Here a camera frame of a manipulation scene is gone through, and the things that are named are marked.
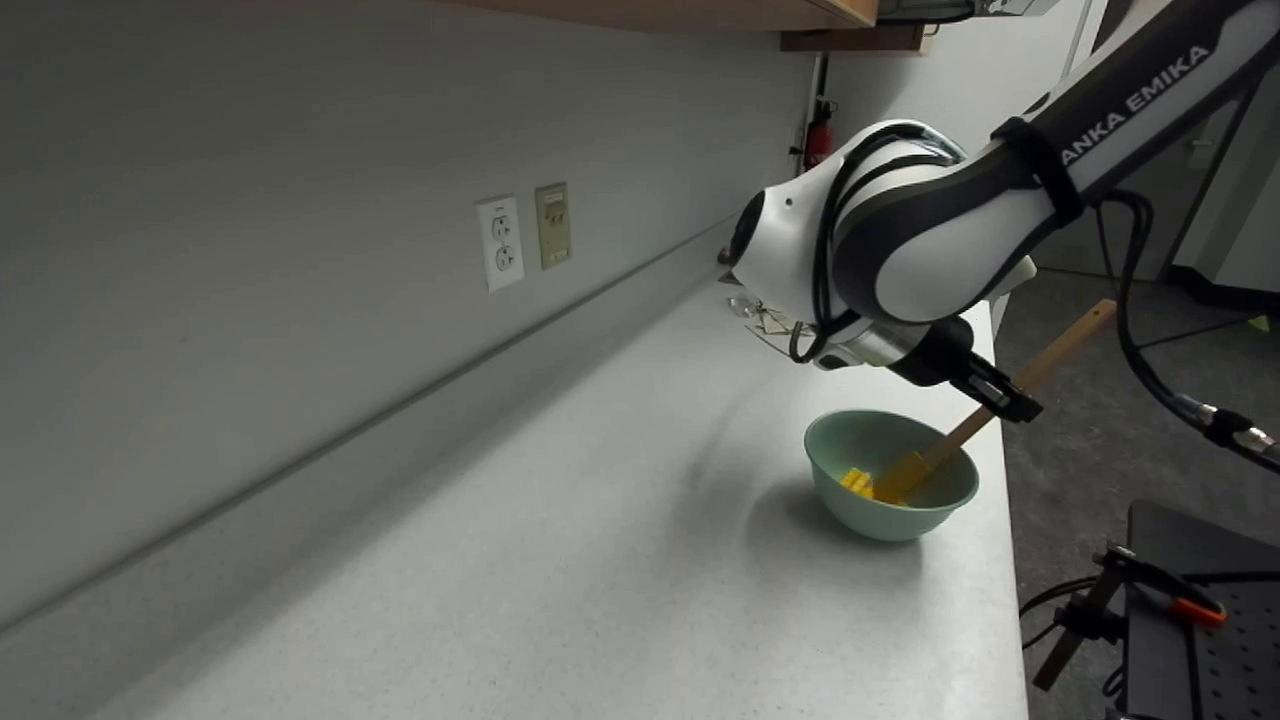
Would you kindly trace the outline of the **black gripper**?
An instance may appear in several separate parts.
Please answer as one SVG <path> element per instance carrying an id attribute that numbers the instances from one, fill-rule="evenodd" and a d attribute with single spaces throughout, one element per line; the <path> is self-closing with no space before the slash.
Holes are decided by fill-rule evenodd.
<path id="1" fill-rule="evenodd" d="M 970 352 L 970 325 L 969 319 L 941 319 L 932 325 L 917 346 L 907 346 L 897 362 L 897 377 L 929 389 L 929 385 L 956 385 L 980 409 L 1000 419 L 1028 423 L 1038 417 L 1038 403 L 1023 396 L 1006 373 L 988 362 Z"/>

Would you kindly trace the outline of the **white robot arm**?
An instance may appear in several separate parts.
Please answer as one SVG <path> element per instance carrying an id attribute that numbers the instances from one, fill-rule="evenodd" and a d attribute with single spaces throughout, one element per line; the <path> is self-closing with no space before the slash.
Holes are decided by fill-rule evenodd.
<path id="1" fill-rule="evenodd" d="M 799 362 L 885 362 L 1033 419 L 1038 403 L 970 352 L 962 313 L 1028 279 L 1049 231 L 1275 50 L 1280 0 L 1152 0 L 980 152 L 925 120 L 880 120 L 757 193 L 723 246 L 729 274 L 792 325 Z"/>

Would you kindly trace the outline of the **black perforated robot base table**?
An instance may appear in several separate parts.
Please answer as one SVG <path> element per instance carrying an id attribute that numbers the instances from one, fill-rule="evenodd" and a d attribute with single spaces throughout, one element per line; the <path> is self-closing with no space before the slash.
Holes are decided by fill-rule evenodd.
<path id="1" fill-rule="evenodd" d="M 1162 597 L 1128 597 L 1125 720 L 1280 720 L 1280 546 L 1162 506 L 1128 512 L 1141 560 L 1183 576 L 1223 608 L 1214 627 Z"/>

